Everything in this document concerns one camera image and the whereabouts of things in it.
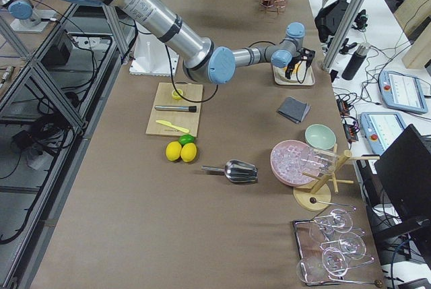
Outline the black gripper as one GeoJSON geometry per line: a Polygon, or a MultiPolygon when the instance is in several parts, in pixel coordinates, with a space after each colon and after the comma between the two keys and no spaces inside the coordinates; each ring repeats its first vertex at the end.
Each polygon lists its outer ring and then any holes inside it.
{"type": "Polygon", "coordinates": [[[306,69],[308,69],[315,56],[315,51],[308,48],[302,47],[298,54],[292,57],[292,60],[286,67],[284,71],[284,77],[290,79],[293,74],[305,74],[306,69]]]}

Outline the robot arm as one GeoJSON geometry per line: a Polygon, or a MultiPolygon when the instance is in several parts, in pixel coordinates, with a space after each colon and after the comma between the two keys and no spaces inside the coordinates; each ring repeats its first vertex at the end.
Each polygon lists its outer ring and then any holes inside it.
{"type": "Polygon", "coordinates": [[[15,32],[42,33],[56,11],[37,9],[31,0],[1,0],[1,7],[13,17],[10,23],[15,32]]]}

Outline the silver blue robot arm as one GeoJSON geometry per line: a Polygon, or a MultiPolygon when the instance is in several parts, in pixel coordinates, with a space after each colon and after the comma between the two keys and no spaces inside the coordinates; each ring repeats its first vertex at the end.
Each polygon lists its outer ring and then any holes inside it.
{"type": "Polygon", "coordinates": [[[184,72],[194,82],[225,84],[232,79],[236,68],[260,63],[271,63],[275,67],[291,70],[306,52],[302,46],[305,27],[299,22],[293,22],[286,28],[285,37],[277,45],[232,51],[216,46],[210,38],[200,37],[160,0],[84,1],[120,8],[180,55],[184,72]]]}

